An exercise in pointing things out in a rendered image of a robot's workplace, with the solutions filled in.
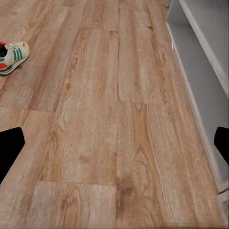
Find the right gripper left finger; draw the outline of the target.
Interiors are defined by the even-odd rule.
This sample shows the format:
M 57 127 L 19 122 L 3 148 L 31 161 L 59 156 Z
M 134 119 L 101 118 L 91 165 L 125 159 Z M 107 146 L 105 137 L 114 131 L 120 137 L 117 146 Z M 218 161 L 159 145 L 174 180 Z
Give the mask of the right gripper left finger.
M 25 145 L 20 127 L 0 132 L 0 184 Z

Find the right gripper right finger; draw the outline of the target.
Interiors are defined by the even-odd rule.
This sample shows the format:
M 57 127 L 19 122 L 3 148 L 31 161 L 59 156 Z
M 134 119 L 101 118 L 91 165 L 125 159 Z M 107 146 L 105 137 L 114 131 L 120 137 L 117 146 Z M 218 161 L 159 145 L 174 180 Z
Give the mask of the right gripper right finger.
M 224 127 L 218 127 L 214 144 L 229 165 L 229 129 Z

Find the gym shoe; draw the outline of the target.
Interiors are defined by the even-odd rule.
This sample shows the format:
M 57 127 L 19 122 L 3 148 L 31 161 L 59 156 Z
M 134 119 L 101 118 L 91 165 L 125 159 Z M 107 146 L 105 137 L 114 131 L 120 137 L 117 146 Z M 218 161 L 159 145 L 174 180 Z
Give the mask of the gym shoe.
M 0 42 L 0 75 L 9 75 L 30 55 L 26 42 L 6 44 Z

